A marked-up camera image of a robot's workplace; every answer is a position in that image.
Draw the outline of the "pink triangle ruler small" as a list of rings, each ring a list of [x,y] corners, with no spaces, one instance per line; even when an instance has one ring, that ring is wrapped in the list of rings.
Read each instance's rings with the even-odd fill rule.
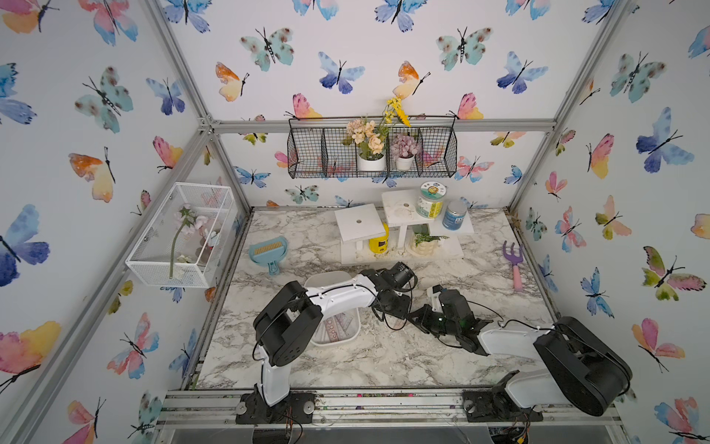
[[[341,313],[336,315],[336,321],[341,328],[340,340],[349,340],[358,334],[360,318],[357,313]]]

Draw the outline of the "white plastic storage box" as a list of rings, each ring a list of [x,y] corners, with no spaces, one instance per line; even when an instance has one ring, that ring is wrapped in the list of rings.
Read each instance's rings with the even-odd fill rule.
[[[344,271],[331,271],[314,275],[305,281],[306,287],[325,287],[351,279]],[[319,324],[310,344],[316,347],[336,346],[352,342],[361,331],[361,317],[358,309],[351,309],[328,318]]]

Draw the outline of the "pink straight ruler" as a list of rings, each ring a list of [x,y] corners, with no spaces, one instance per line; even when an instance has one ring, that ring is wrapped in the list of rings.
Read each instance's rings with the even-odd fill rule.
[[[343,316],[331,316],[325,320],[325,341],[327,343],[342,342],[347,338],[347,329],[343,327]]]

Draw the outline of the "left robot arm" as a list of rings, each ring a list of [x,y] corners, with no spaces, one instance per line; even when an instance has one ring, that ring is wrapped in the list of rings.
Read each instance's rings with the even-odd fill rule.
[[[366,269],[355,277],[320,287],[287,283],[253,321],[251,357],[261,364],[253,392],[243,395],[236,412],[239,425],[309,424],[314,411],[310,393],[290,392],[291,364],[306,350],[326,318],[371,308],[381,322],[406,320],[412,310],[415,273],[397,262],[392,268]]]

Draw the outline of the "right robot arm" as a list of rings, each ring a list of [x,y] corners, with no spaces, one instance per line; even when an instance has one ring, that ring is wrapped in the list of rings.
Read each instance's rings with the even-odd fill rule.
[[[602,416],[618,397],[632,389],[630,366],[581,321],[563,316],[534,326],[519,319],[482,318],[458,290],[432,288],[438,306],[427,303],[408,321],[453,346],[480,356],[512,356],[539,364],[512,371],[497,384],[503,399],[519,410],[569,404],[588,416]]]

